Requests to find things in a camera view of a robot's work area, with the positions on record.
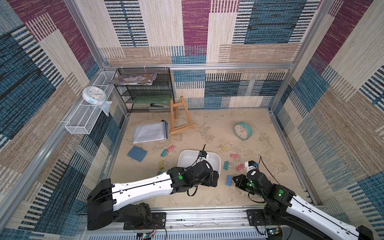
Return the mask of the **blue binder clip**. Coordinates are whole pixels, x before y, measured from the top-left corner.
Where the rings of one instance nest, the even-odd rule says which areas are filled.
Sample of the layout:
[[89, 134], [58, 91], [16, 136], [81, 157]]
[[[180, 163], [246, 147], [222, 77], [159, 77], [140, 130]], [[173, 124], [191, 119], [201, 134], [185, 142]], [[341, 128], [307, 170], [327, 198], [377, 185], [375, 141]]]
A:
[[227, 180], [226, 180], [226, 185], [227, 186], [231, 186], [232, 185], [232, 179], [233, 179], [232, 176], [227, 176]]

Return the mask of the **white plastic storage box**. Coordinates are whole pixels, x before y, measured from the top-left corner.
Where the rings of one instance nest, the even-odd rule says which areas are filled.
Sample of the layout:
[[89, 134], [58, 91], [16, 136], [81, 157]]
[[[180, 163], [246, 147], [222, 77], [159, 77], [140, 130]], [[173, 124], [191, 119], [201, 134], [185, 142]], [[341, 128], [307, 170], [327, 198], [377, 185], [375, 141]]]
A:
[[[195, 150], [185, 150], [180, 153], [178, 160], [178, 167], [187, 168], [191, 166], [196, 158], [198, 157], [199, 151]], [[221, 158], [218, 154], [213, 152], [207, 152], [207, 157], [203, 158], [203, 160], [207, 160], [210, 165], [213, 167], [214, 171], [217, 171], [219, 175], [221, 174]]]

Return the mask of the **yellow binder clip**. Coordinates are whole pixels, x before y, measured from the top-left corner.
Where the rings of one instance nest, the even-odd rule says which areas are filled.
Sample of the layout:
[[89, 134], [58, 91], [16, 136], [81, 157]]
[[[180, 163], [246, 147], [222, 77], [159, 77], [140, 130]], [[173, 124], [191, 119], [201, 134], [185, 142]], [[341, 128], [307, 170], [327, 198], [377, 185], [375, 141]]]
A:
[[166, 161], [166, 160], [161, 160], [159, 162], [159, 169], [160, 170], [163, 170], [165, 168], [166, 165], [168, 165], [169, 163]]
[[219, 153], [228, 152], [229, 148], [225, 145], [220, 145]]

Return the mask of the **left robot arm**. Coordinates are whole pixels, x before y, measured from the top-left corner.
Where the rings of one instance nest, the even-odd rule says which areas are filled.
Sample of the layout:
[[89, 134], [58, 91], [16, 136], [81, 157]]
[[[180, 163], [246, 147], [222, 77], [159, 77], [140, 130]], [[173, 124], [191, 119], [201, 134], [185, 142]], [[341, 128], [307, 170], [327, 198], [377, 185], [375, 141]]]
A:
[[129, 223], [136, 229], [147, 228], [154, 222], [145, 199], [177, 193], [192, 194], [190, 189], [218, 185], [221, 158], [212, 152], [183, 151], [178, 166], [155, 177], [123, 184], [104, 179], [87, 197], [87, 203], [76, 214], [87, 217], [87, 229], [98, 230], [113, 222]]

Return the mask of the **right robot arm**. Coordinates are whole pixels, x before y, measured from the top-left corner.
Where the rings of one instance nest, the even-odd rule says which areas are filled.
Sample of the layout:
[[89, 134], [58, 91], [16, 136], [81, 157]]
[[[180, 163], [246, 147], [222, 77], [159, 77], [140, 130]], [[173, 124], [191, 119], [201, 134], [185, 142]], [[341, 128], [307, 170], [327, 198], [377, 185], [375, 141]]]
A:
[[285, 225], [297, 230], [313, 240], [372, 240], [373, 232], [361, 225], [342, 222], [322, 210], [312, 206], [292, 190], [279, 182], [272, 183], [259, 170], [259, 163], [248, 161], [247, 173], [235, 176], [235, 187], [246, 192], [248, 196], [261, 198], [263, 210], [257, 214], [262, 219], [262, 226]]

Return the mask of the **pink binder clip on table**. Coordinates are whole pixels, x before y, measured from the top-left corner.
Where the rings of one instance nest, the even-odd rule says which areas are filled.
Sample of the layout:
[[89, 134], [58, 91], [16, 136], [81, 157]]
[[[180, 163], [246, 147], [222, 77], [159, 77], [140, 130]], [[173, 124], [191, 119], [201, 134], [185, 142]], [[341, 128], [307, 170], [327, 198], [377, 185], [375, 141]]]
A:
[[244, 172], [246, 170], [246, 167], [244, 164], [239, 164], [236, 166], [236, 170], [239, 172]]

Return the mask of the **pink binder clip right upper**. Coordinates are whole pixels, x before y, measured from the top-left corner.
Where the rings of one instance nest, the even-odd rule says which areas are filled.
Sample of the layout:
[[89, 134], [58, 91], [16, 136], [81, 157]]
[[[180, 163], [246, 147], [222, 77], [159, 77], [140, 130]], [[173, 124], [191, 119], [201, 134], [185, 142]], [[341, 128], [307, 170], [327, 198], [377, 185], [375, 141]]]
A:
[[241, 160], [240, 154], [230, 153], [230, 157], [234, 160], [234, 162], [239, 162]]

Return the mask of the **pink binder clip far left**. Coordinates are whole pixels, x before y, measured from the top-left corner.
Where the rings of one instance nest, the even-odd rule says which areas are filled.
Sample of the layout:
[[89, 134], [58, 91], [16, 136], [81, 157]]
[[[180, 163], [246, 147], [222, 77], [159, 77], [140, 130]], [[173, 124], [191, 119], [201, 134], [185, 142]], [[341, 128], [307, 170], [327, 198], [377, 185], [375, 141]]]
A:
[[169, 153], [174, 153], [175, 154], [176, 153], [175, 149], [176, 149], [176, 146], [175, 145], [171, 145], [167, 150], [168, 150]]

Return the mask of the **green round alarm clock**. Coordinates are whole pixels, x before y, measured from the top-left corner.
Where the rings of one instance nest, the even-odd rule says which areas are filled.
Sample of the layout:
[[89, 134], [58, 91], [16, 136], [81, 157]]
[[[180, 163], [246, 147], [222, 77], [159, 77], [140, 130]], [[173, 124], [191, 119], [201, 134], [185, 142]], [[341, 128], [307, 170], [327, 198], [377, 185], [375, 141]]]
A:
[[239, 122], [234, 127], [235, 135], [242, 141], [250, 139], [253, 135], [251, 126], [245, 122]]

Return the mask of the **clear zip document pouch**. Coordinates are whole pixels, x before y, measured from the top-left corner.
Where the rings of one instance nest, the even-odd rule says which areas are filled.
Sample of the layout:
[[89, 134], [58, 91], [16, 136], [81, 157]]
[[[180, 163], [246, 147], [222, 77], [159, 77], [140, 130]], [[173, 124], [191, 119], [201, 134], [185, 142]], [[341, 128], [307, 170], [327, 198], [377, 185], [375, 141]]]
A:
[[135, 126], [133, 144], [148, 143], [166, 139], [168, 139], [168, 123], [166, 121]]

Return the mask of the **blue folded cloth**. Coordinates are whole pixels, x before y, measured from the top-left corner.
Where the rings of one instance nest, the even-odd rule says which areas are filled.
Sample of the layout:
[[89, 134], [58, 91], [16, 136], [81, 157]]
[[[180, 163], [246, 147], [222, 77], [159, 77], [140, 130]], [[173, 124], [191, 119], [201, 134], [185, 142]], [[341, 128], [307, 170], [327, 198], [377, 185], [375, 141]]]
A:
[[140, 147], [137, 147], [137, 146], [133, 146], [133, 148], [128, 152], [128, 157], [138, 161], [138, 162], [142, 162], [145, 158], [145, 156], [147, 155], [147, 151], [140, 148]]

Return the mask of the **magazine on shelf top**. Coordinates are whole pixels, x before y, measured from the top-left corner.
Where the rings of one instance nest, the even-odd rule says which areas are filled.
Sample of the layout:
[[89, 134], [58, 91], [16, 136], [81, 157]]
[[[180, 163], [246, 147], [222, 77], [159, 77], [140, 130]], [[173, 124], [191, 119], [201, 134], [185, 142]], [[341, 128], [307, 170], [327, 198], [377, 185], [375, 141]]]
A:
[[129, 86], [151, 86], [157, 74], [134, 74], [114, 76], [109, 84]]

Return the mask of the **white round clock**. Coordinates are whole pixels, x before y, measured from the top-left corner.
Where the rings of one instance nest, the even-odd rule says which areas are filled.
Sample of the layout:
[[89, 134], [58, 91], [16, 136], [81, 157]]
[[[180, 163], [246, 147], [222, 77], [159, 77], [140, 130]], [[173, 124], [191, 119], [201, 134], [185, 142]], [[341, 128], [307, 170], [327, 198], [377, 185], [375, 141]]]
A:
[[106, 93], [95, 86], [89, 86], [82, 92], [83, 100], [91, 105], [100, 106], [107, 100]]

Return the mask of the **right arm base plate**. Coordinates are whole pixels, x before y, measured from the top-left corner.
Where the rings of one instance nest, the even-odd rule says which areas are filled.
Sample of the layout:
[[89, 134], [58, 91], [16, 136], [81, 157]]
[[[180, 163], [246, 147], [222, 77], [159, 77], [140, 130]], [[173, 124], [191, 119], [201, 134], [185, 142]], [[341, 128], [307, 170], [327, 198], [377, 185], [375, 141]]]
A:
[[284, 222], [283, 219], [290, 216], [288, 213], [280, 213], [279, 211], [269, 208], [251, 209], [246, 212], [250, 226], [282, 225]]

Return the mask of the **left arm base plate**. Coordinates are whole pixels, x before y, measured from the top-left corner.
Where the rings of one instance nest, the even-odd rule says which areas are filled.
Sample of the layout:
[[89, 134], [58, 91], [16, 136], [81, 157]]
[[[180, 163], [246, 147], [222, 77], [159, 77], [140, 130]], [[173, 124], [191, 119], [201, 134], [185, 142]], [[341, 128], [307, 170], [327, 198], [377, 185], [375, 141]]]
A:
[[155, 212], [152, 213], [152, 220], [147, 221], [144, 224], [130, 224], [125, 223], [124, 230], [152, 230], [152, 229], [165, 229], [167, 220], [166, 212]]

